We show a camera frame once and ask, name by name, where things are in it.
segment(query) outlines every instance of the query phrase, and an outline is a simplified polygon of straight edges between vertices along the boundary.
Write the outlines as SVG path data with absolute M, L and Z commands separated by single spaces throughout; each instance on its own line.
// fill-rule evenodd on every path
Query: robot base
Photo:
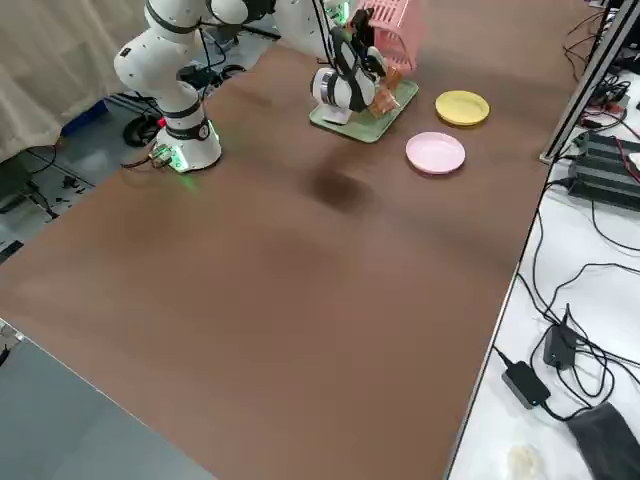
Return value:
M 209 128 L 211 133 L 205 140 L 180 140 L 170 136 L 163 128 L 156 136 L 156 148 L 164 146 L 170 150 L 169 166 L 178 173 L 210 167 L 220 159 L 222 148 L 211 122 Z

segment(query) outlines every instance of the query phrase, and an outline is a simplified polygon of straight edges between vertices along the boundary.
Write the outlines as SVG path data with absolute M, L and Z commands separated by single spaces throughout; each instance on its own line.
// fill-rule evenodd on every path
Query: power adapter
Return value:
M 578 337 L 565 322 L 554 325 L 544 341 L 542 360 L 547 365 L 566 370 L 575 365 Z
M 551 392 L 531 367 L 523 361 L 513 363 L 495 346 L 493 348 L 507 367 L 502 374 L 502 380 L 524 408 L 531 410 L 546 402 Z

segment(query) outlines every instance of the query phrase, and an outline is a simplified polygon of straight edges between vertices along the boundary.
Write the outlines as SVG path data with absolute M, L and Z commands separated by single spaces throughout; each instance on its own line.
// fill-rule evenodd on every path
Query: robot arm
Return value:
M 125 85 L 156 99 L 166 120 L 156 143 L 170 152 L 174 169 L 205 168 L 221 155 L 198 92 L 176 80 L 176 72 L 195 54 L 202 19 L 241 25 L 273 13 L 287 43 L 327 63 L 316 72 L 311 89 L 328 121 L 345 124 L 351 112 L 373 102 L 384 60 L 371 46 L 357 50 L 324 7 L 322 0 L 145 0 L 149 28 L 120 50 L 114 67 Z M 377 68 L 367 65 L 367 58 Z

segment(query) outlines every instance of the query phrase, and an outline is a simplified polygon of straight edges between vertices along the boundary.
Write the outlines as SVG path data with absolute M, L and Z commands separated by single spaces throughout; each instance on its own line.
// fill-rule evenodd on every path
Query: pink plastic basket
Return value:
M 358 8 L 373 8 L 369 24 L 375 28 L 375 46 L 406 75 L 416 68 L 424 28 L 421 0 L 360 0 Z

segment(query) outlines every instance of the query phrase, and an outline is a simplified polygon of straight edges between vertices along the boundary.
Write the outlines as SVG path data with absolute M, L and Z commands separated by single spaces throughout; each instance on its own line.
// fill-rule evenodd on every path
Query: beige curtain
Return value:
M 113 57 L 146 28 L 143 0 L 0 0 L 0 162 L 53 144 L 122 91 Z

